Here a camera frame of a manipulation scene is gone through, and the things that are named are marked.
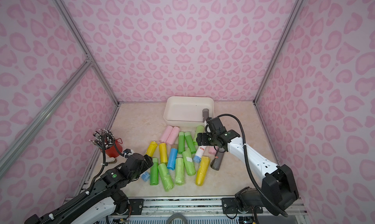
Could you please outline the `pink roll with white label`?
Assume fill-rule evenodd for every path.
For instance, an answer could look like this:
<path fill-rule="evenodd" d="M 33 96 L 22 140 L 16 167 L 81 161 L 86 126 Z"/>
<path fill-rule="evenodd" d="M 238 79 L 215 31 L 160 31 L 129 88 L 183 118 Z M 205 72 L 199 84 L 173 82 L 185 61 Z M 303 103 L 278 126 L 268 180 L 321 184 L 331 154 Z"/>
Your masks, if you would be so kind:
<path fill-rule="evenodd" d="M 209 148 L 209 154 L 215 155 L 217 153 L 217 148 L 215 146 L 210 146 Z"/>

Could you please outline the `bright green roll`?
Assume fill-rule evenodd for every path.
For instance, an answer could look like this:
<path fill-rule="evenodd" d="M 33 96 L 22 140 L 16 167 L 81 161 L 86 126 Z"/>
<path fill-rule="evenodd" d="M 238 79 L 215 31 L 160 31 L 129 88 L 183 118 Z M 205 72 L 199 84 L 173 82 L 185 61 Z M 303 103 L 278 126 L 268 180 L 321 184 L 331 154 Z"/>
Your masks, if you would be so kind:
<path fill-rule="evenodd" d="M 153 166 L 150 169 L 150 185 L 159 184 L 158 158 L 152 158 Z"/>

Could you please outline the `grey trash bag roll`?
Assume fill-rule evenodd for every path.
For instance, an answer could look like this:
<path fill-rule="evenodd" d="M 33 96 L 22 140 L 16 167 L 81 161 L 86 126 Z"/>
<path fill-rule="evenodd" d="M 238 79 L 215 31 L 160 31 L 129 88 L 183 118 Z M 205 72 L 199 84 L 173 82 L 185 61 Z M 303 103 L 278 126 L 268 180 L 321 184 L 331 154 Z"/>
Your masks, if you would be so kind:
<path fill-rule="evenodd" d="M 209 109 L 207 109 L 207 108 L 203 109 L 202 110 L 202 121 L 206 122 L 209 117 L 210 117 Z"/>
<path fill-rule="evenodd" d="M 225 155 L 225 151 L 217 151 L 216 152 L 214 160 L 211 163 L 211 168 L 213 170 L 216 170 L 216 171 L 220 170 L 224 155 Z"/>

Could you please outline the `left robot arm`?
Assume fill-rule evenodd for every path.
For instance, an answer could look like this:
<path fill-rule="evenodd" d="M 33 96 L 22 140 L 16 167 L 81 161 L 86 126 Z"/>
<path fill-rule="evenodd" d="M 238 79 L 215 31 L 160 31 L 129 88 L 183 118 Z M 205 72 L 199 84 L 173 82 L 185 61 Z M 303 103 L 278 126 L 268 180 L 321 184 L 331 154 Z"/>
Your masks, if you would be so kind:
<path fill-rule="evenodd" d="M 122 191 L 153 166 L 152 157 L 133 153 L 126 162 L 107 170 L 88 189 L 71 201 L 41 217 L 34 214 L 26 224 L 72 224 L 81 219 L 94 223 L 111 214 L 131 212 L 129 199 Z"/>

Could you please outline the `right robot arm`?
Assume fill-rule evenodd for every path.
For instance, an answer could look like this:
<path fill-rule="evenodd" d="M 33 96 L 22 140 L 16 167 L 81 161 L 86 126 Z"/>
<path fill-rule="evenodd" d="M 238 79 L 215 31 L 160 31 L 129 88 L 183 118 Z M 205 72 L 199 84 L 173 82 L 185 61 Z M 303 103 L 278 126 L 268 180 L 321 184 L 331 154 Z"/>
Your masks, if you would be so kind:
<path fill-rule="evenodd" d="M 246 144 L 233 130 L 217 133 L 199 133 L 199 146 L 211 146 L 222 149 L 246 166 L 254 188 L 245 187 L 235 194 L 234 204 L 229 209 L 247 213 L 256 207 L 264 207 L 274 215 L 288 217 L 286 211 L 296 200 L 299 193 L 292 170 L 287 165 L 277 165 Z"/>

